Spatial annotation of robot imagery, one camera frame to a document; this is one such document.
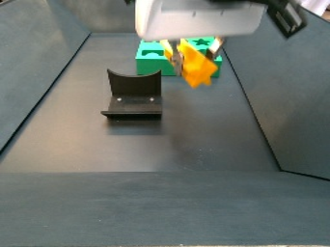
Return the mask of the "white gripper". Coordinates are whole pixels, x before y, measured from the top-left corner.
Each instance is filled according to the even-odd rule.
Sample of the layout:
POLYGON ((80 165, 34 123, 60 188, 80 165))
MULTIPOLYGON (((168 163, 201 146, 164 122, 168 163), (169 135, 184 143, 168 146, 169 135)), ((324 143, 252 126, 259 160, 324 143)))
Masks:
POLYGON ((214 60, 224 39, 220 37, 248 35, 260 23, 265 6, 229 0, 213 3, 208 0, 134 0, 134 31, 145 41, 168 42, 169 61, 177 76, 182 71, 182 54, 177 50, 180 38, 219 36, 205 50, 205 58, 214 60))

